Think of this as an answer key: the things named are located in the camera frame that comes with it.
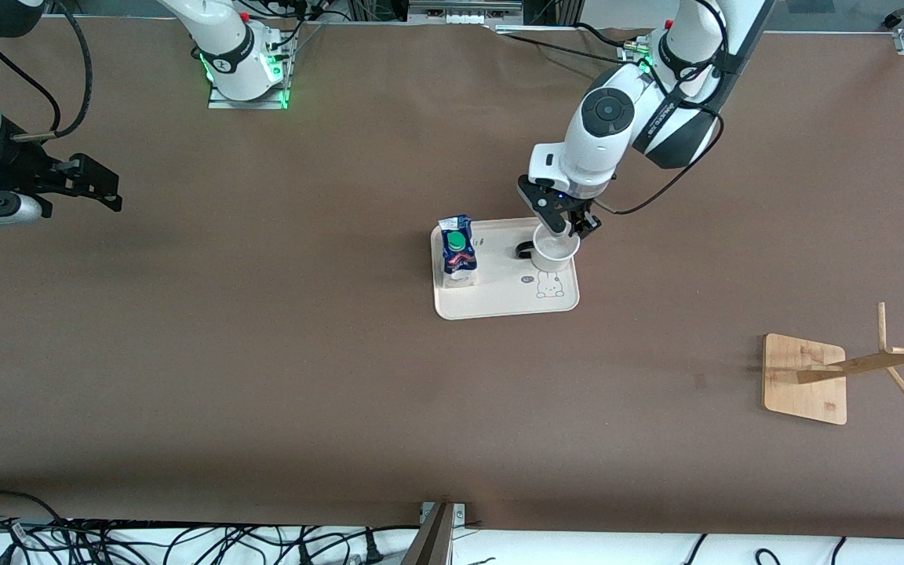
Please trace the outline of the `white smiley mug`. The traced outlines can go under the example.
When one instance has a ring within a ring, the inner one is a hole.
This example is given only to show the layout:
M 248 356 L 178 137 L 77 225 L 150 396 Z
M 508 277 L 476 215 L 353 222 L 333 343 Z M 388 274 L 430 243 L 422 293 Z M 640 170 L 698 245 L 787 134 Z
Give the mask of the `white smiley mug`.
M 518 260 L 530 261 L 541 272 L 561 272 L 574 259 L 581 246 L 581 239 L 570 233 L 570 225 L 557 235 L 539 224 L 530 240 L 518 243 L 514 255 Z

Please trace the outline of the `wooden cup rack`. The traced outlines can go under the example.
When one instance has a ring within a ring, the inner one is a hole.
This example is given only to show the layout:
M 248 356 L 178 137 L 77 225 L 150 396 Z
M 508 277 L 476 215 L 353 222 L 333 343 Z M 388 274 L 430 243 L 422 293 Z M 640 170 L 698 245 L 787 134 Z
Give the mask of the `wooden cup rack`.
M 885 372 L 904 396 L 904 346 L 888 342 L 885 303 L 877 304 L 877 347 L 874 353 L 847 357 L 836 344 L 769 333 L 763 336 L 761 400 L 763 408 L 825 425 L 848 421 L 848 379 Z

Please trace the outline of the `dark aluminium beam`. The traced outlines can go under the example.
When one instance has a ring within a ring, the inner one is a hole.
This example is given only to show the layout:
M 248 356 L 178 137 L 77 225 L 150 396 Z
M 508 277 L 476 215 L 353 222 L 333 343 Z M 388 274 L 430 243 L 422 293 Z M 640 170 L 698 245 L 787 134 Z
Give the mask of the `dark aluminium beam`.
M 399 565 L 449 565 L 454 529 L 451 503 L 437 503 L 429 518 L 417 530 Z

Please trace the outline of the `grey power strip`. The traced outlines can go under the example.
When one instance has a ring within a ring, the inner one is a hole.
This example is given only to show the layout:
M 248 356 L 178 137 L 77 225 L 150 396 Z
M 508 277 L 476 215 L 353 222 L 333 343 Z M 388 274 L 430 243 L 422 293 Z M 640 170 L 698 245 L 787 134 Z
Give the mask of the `grey power strip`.
M 523 0 L 406 0 L 415 24 L 524 25 Z

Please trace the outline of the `metal beam bracket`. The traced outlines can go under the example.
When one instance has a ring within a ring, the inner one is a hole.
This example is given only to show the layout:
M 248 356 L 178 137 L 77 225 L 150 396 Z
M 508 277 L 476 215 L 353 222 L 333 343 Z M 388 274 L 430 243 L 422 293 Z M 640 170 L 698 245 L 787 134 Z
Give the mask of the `metal beam bracket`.
M 424 523 L 429 518 L 431 511 L 436 508 L 437 503 L 434 501 L 424 501 L 422 505 L 420 505 L 419 512 L 419 523 L 420 525 L 424 525 Z M 451 503 L 450 508 L 452 508 L 453 518 L 452 518 L 452 526 L 453 528 L 462 528 L 466 524 L 466 507 L 463 503 Z

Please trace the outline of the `cream tray with rabbit print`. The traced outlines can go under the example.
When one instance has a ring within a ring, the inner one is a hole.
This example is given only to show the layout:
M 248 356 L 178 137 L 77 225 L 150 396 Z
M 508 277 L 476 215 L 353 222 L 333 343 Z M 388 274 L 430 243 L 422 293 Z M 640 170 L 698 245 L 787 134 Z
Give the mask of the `cream tray with rabbit print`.
M 446 286 L 440 228 L 430 235 L 434 307 L 443 319 L 509 317 L 566 312 L 580 301 L 574 261 L 558 272 L 539 271 L 516 257 L 516 247 L 541 225 L 535 217 L 475 221 L 472 244 L 479 261 L 469 286 Z

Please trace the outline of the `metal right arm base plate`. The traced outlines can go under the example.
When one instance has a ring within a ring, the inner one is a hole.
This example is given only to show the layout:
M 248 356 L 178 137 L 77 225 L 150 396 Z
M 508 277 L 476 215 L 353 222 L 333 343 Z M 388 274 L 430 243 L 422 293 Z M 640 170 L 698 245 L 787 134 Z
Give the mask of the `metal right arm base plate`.
M 233 74 L 222 74 L 225 62 L 211 65 L 201 60 L 210 83 L 208 108 L 236 110 L 284 110 L 290 106 L 294 49 L 277 48 L 262 53 L 255 48 L 237 65 Z

